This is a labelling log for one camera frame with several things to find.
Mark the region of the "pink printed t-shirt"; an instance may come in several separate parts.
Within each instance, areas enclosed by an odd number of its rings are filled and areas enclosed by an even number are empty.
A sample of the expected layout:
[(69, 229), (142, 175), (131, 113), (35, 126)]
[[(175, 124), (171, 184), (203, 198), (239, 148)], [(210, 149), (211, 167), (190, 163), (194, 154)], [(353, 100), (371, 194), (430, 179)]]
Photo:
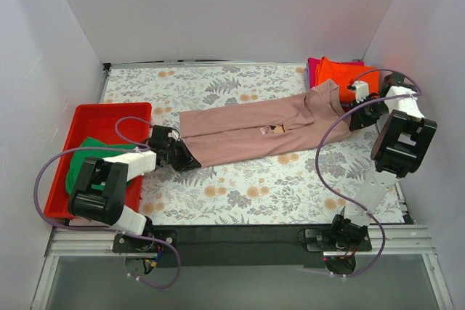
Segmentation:
[(180, 114), (180, 132), (201, 167), (310, 150), (347, 138), (350, 119), (339, 86), (326, 81), (301, 94)]

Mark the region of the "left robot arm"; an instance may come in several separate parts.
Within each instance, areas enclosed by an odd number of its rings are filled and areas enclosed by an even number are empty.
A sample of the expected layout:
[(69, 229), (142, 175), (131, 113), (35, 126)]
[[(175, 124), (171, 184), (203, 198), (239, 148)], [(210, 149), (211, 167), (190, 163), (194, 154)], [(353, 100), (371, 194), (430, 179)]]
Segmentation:
[(155, 235), (149, 218), (125, 204), (127, 184), (165, 165), (177, 172), (201, 167), (176, 129), (154, 126), (146, 145), (149, 150), (85, 158), (68, 201), (74, 216), (129, 233), (129, 242), (140, 252), (153, 247)]

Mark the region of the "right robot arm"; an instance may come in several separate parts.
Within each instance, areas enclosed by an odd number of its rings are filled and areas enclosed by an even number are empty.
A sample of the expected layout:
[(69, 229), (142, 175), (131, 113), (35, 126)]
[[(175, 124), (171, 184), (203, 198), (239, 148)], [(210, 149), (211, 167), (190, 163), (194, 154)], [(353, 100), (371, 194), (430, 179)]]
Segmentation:
[(437, 123), (419, 110), (419, 88), (402, 73), (385, 76), (375, 93), (361, 80), (349, 89), (355, 93), (355, 100), (349, 103), (351, 131), (372, 126), (383, 115), (388, 118), (371, 150), (372, 164), (355, 202), (347, 203), (332, 221), (328, 241), (337, 250), (354, 250), (368, 240), (368, 214), (399, 180), (418, 170), (437, 130)]

